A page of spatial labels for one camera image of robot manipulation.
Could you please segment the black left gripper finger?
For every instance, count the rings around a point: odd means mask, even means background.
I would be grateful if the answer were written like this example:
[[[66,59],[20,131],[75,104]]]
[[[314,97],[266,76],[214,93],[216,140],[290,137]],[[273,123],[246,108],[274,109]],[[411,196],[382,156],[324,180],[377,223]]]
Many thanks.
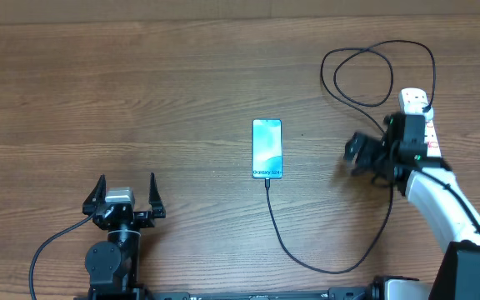
[[[157,181],[155,178],[155,174],[153,172],[150,173],[150,187],[149,187],[148,202],[152,209],[153,218],[166,217],[166,209],[163,205],[163,201],[158,192]]]
[[[102,174],[97,180],[95,188],[90,192],[88,197],[82,204],[82,213],[90,216],[95,213],[99,206],[105,202],[106,195],[106,178]]]

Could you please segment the Galaxy S24 smartphone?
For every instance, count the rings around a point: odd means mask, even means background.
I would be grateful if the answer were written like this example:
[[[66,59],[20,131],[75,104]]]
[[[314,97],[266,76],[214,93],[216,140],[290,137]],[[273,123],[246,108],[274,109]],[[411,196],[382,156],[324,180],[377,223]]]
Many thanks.
[[[252,177],[283,177],[283,131],[280,119],[252,121]]]

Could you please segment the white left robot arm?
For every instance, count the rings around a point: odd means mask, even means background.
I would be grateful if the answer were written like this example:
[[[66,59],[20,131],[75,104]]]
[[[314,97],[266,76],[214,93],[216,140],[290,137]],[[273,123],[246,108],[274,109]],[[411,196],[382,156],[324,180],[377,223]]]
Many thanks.
[[[138,281],[141,231],[166,217],[155,175],[150,175],[147,211],[135,209],[130,187],[107,189],[101,176],[83,202],[82,212],[107,232],[107,239],[91,246],[85,257],[89,274],[89,299],[152,299],[152,292]]]

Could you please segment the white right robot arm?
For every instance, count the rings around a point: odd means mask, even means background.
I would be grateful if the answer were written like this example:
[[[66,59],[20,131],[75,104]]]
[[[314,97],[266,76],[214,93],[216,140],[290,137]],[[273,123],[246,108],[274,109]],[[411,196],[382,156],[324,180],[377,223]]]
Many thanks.
[[[401,112],[387,116],[376,139],[355,132],[344,158],[355,172],[388,181],[422,214],[444,256],[432,285],[400,276],[377,276],[368,299],[480,299],[480,215],[441,157],[428,155],[426,118]]]

